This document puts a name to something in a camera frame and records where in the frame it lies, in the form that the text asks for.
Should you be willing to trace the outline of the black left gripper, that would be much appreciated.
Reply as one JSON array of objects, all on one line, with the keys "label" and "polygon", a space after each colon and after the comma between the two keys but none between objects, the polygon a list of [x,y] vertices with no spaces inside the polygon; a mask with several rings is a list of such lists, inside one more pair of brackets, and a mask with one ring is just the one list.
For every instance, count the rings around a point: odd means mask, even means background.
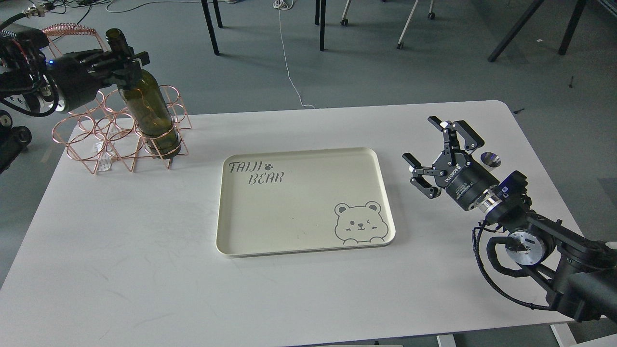
[{"label": "black left gripper", "polygon": [[142,66],[149,63],[148,52],[123,55],[102,49],[49,59],[47,73],[59,93],[56,110],[71,112],[93,101],[100,89],[110,85],[124,90],[136,88],[142,79]]}]

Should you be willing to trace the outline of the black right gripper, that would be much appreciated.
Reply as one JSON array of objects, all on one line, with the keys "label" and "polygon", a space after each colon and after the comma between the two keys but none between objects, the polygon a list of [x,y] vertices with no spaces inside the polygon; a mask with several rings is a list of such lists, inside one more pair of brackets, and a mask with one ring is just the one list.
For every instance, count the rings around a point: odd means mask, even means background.
[{"label": "black right gripper", "polygon": [[[435,168],[423,167],[410,152],[403,153],[412,173],[410,184],[429,199],[438,197],[443,188],[461,209],[469,211],[485,190],[499,184],[495,176],[471,157],[485,141],[464,120],[441,121],[430,116],[428,121],[443,133],[443,151],[434,162]],[[425,180],[425,175],[436,176],[438,187]]]}]

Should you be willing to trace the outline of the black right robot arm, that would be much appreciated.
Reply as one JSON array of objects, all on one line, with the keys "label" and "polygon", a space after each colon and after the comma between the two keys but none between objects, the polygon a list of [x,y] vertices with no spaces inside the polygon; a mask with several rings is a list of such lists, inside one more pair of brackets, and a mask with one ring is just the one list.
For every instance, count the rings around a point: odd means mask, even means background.
[{"label": "black right robot arm", "polygon": [[[552,310],[575,321],[617,317],[616,251],[606,241],[589,240],[537,214],[527,195],[526,176],[513,171],[498,181],[472,153],[484,140],[463,120],[428,121],[443,135],[443,150],[430,166],[403,154],[410,183],[429,199],[445,191],[464,211],[484,214],[472,229],[472,252],[485,281],[504,298],[529,309]],[[488,239],[485,253],[492,268],[512,278],[529,277],[546,292],[545,306],[518,300],[499,288],[485,270],[481,236],[495,224],[505,236]]]}]

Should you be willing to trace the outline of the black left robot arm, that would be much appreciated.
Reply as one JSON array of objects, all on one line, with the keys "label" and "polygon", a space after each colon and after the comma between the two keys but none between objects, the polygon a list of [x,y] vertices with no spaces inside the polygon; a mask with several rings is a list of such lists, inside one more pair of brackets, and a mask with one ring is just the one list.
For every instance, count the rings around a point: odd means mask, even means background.
[{"label": "black left robot arm", "polygon": [[52,2],[35,4],[1,24],[1,103],[31,117],[68,113],[93,101],[99,90],[115,85],[134,88],[148,53],[135,53],[119,29],[110,29],[110,50],[90,49],[46,59],[44,31],[17,24],[20,18],[42,17]]}]

